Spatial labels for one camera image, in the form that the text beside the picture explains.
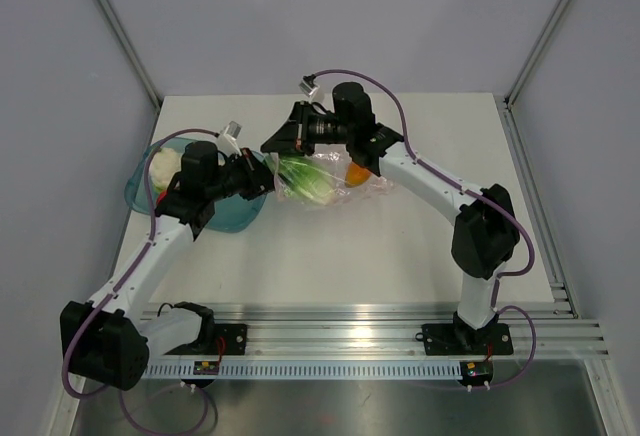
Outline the clear pink zip top bag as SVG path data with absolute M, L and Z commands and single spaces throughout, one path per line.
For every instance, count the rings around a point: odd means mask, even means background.
M 345 150 L 313 156 L 266 154 L 279 202 L 324 209 L 391 193 L 395 184 L 353 163 Z

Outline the green lettuce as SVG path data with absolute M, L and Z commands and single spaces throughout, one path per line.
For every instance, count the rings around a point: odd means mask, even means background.
M 334 176 L 314 159 L 280 156 L 275 169 L 275 189 L 279 198 L 315 206 L 328 206 L 334 202 Z

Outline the red orange mango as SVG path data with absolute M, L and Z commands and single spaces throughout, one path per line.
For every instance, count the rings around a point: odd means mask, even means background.
M 372 172 L 354 162 L 347 166 L 344 184 L 348 188 L 355 188 L 365 184 L 372 176 Z

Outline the red tomato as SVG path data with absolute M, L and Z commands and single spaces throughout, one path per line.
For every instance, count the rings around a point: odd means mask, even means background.
M 167 194 L 166 191 L 159 193 L 156 198 L 155 204 L 158 205 L 165 198 L 166 194 Z

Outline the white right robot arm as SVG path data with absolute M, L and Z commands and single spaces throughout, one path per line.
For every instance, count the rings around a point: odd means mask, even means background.
M 467 185 L 427 161 L 408 146 L 408 138 L 377 121 L 370 96 L 357 82 L 332 91 L 333 108 L 299 101 L 262 145 L 278 156 L 311 156 L 319 145 L 342 145 L 351 160 L 412 192 L 436 209 L 453 227 L 451 255 L 462 271 L 462 290 L 454 314 L 454 340 L 476 352 L 498 320 L 495 309 L 500 271 L 511 259 L 521 233 L 509 192 Z

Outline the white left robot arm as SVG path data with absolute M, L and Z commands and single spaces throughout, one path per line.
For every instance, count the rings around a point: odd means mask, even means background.
M 215 143 L 193 141 L 163 197 L 155 202 L 150 229 L 139 249 L 87 302 L 69 302 L 60 315 L 62 379 L 72 374 L 128 391 L 150 358 L 177 348 L 203 354 L 222 349 L 213 310 L 180 302 L 145 324 L 139 319 L 177 257 L 192 246 L 215 214 L 218 202 L 246 201 L 274 189 L 263 158 L 248 148 L 231 155 Z

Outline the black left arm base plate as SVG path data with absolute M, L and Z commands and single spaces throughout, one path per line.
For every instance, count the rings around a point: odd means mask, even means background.
M 172 356 L 243 356 L 246 353 L 248 326 L 241 323 L 217 323 L 210 335 L 169 352 Z

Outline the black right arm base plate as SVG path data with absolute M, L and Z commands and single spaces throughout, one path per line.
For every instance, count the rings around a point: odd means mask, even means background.
M 509 327 L 503 323 L 480 330 L 463 329 L 454 323 L 427 323 L 414 339 L 427 356 L 510 356 L 514 354 Z

